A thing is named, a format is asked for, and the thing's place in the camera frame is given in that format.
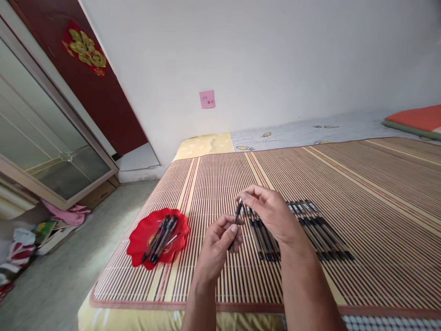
pillow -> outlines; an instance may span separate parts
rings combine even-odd
[[[386,117],[382,124],[404,132],[441,140],[441,104],[393,114]]]

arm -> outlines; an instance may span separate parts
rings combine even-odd
[[[196,275],[193,277],[182,330],[216,330],[216,283],[210,283]]]
[[[312,249],[300,247],[301,241],[292,246],[280,245],[288,329],[323,330],[326,325],[327,330],[345,330],[320,262]]]
[[[252,185],[239,197],[279,242],[288,330],[346,330],[316,253],[280,193]]]
[[[238,253],[243,243],[242,231],[235,217],[222,215],[205,232],[204,243],[194,270],[181,330],[215,330],[215,289],[226,260],[226,251]]]

bed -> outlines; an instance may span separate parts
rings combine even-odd
[[[286,199],[313,197],[329,206],[325,213],[333,226],[353,238],[356,263],[322,265],[349,328],[441,327],[441,191],[433,180],[441,174],[440,142],[382,126],[388,115],[341,115],[183,141],[81,306],[79,329],[180,329],[204,229],[231,213],[232,197],[251,183],[277,189]],[[200,201],[229,202],[206,203],[202,210]],[[132,268],[125,255],[129,234],[140,219],[166,206],[189,218],[185,250],[154,273]],[[364,217],[354,218],[355,212]],[[247,227],[244,241],[218,283],[218,329],[282,330],[280,265],[266,266],[250,255]],[[379,257],[378,249],[395,255]]]

person's right hand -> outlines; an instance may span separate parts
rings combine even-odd
[[[254,209],[279,243],[291,244],[303,229],[279,192],[251,185],[236,197]]]

golden chinese character decoration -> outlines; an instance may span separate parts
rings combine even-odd
[[[107,61],[101,49],[95,48],[95,42],[70,20],[63,35],[64,49],[72,57],[87,64],[97,76],[104,76]]]

